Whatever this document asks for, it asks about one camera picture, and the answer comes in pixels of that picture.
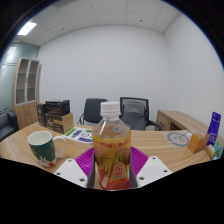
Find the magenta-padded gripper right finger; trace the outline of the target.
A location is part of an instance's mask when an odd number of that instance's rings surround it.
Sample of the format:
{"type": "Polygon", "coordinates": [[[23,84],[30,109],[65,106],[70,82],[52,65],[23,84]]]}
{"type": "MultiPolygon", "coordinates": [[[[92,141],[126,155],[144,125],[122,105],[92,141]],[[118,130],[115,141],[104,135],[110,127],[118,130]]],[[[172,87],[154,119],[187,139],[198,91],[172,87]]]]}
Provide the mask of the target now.
{"type": "Polygon", "coordinates": [[[130,185],[132,188],[146,186],[170,174],[170,169],[157,156],[147,156],[137,148],[131,148],[130,185]]]}

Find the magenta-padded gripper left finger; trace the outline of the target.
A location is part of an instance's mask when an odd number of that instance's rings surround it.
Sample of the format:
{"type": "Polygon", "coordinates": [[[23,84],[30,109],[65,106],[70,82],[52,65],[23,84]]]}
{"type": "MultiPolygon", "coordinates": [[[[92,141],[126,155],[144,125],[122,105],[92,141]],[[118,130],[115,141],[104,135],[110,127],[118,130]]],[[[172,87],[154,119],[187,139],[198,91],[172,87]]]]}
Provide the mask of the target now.
{"type": "Polygon", "coordinates": [[[54,174],[78,186],[93,188],[95,184],[94,149],[88,149],[76,159],[67,159],[54,174]]]}

